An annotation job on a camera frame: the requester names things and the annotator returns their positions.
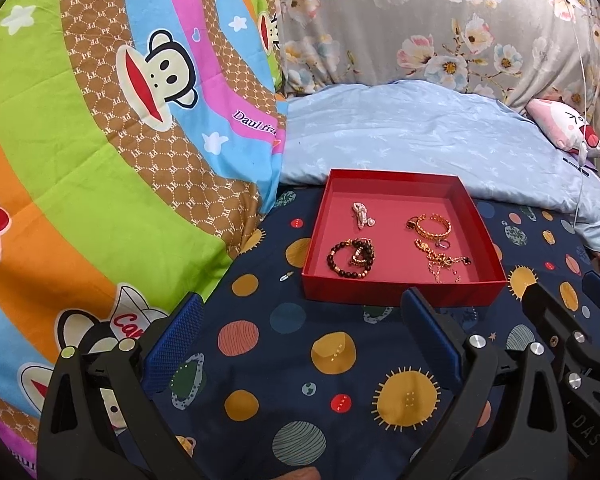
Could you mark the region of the red jewelry tray box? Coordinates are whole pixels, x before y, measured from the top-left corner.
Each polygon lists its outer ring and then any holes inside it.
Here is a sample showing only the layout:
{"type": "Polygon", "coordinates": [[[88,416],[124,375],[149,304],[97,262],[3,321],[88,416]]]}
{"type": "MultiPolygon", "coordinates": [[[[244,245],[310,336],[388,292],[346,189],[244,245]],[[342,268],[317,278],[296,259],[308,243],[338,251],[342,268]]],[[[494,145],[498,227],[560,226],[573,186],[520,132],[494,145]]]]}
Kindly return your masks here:
{"type": "Polygon", "coordinates": [[[302,270],[306,298],[336,304],[395,307],[410,287],[435,307],[487,307],[507,283],[490,234],[458,177],[418,172],[334,169],[327,179],[302,270]],[[376,224],[358,229],[351,206],[363,203],[376,224]],[[445,232],[446,254],[468,256],[455,283],[436,283],[408,227],[420,217],[428,232],[445,232]]]}

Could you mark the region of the navy planet print blanket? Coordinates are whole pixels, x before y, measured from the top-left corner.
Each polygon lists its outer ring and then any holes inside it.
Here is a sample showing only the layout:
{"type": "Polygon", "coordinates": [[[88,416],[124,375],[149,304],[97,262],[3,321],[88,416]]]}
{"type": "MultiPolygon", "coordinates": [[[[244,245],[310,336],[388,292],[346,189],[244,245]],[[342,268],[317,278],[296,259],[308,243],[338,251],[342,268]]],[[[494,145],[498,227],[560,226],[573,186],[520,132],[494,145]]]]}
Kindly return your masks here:
{"type": "MultiPolygon", "coordinates": [[[[402,370],[431,374],[400,312],[307,300],[292,264],[313,229],[322,193],[296,188],[276,207],[212,292],[204,327],[155,402],[212,479],[268,479],[302,466],[325,479],[392,479],[451,401],[441,390],[417,426],[375,413],[376,392],[402,370]]],[[[482,200],[478,211],[506,283],[487,307],[450,310],[468,334],[520,349],[538,334],[521,296],[545,286],[600,346],[600,308],[581,287],[592,269],[561,214],[482,200]]]]}

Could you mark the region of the pink white plush toy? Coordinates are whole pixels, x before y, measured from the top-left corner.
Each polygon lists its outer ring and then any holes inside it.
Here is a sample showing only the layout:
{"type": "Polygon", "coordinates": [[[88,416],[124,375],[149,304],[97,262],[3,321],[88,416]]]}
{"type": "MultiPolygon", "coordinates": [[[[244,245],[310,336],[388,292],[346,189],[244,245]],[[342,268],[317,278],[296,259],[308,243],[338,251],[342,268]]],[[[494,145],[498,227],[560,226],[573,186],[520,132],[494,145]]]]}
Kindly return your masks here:
{"type": "Polygon", "coordinates": [[[600,137],[573,107],[563,102],[533,99],[526,112],[555,148],[577,155],[580,164],[600,158],[600,137]]]}

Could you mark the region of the white pearl brooch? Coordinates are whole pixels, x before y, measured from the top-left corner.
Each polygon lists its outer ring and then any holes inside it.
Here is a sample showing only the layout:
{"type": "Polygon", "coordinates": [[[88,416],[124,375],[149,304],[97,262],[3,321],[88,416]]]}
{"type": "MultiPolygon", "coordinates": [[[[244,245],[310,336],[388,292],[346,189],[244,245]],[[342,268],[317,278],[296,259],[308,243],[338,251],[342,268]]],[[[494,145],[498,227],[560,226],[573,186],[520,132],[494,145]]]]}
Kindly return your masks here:
{"type": "Polygon", "coordinates": [[[376,220],[370,216],[367,207],[363,203],[354,202],[351,209],[359,230],[371,228],[376,224],[376,220]]]}

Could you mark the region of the light blue pillow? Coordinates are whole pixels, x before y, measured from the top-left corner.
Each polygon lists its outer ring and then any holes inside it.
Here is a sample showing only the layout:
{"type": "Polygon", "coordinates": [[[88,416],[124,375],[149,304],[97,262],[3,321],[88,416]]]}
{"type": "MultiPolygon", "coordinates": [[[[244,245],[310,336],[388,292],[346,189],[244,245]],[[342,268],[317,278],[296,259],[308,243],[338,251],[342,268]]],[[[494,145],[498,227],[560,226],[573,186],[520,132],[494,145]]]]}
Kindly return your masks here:
{"type": "Polygon", "coordinates": [[[423,80],[291,99],[280,180],[321,184],[335,168],[455,176],[475,198],[566,214],[600,252],[600,178],[498,100],[423,80]]]}

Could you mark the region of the colourful monkey cartoon quilt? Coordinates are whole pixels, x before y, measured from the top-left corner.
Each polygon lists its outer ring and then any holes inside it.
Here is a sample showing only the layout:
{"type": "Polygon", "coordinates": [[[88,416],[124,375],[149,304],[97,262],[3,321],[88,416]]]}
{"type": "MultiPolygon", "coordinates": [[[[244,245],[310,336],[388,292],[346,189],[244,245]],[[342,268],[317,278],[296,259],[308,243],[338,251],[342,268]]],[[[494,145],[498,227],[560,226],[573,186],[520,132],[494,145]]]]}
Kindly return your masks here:
{"type": "Polygon", "coordinates": [[[38,474],[65,346],[209,295],[274,200],[277,0],[0,0],[0,443],[38,474]]]}

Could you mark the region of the grey floral bedsheet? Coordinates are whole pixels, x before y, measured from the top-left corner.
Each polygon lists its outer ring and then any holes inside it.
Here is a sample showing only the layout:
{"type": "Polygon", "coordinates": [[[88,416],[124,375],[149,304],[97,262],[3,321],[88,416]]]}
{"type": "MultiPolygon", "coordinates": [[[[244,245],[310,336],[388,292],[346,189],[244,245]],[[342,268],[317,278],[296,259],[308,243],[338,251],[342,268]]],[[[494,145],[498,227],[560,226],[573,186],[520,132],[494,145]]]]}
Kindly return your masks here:
{"type": "Polygon", "coordinates": [[[514,110],[563,102],[600,136],[600,0],[278,0],[278,10],[292,96],[423,79],[514,110]]]}

